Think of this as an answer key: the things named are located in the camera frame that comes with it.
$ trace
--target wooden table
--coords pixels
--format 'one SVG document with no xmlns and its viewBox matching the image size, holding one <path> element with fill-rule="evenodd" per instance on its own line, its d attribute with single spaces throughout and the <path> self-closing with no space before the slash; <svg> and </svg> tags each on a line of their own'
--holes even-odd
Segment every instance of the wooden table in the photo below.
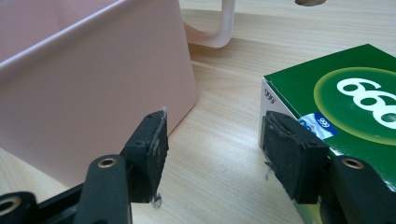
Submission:
<svg viewBox="0 0 396 224">
<path fill-rule="evenodd" d="M 214 31 L 220 0 L 181 0 L 184 20 Z M 372 44 L 396 56 L 396 1 L 238 0 L 222 49 L 190 46 L 196 106 L 171 133 L 163 206 L 133 204 L 135 223 L 302 223 L 258 147 L 261 78 L 343 49 Z M 0 194 L 41 202 L 65 186 L 0 150 Z"/>
</svg>

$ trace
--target green circle logo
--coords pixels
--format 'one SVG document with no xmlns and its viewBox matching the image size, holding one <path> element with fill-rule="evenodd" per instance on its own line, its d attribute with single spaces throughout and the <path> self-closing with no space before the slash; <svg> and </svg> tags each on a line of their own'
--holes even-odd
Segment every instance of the green circle logo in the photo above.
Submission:
<svg viewBox="0 0 396 224">
<path fill-rule="evenodd" d="M 322 77 L 314 89 L 320 112 L 359 138 L 396 146 L 396 73 L 349 67 Z"/>
</svg>

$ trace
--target green box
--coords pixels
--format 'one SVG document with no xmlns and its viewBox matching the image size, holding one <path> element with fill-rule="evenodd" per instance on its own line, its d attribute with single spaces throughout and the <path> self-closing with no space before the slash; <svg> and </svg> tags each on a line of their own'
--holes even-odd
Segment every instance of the green box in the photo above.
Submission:
<svg viewBox="0 0 396 224">
<path fill-rule="evenodd" d="M 396 191 L 393 56 L 363 45 L 264 76 L 261 124 L 267 110 L 298 119 L 331 147 L 331 156 L 369 162 Z M 321 223 L 317 205 L 296 206 L 305 223 Z"/>
</svg>

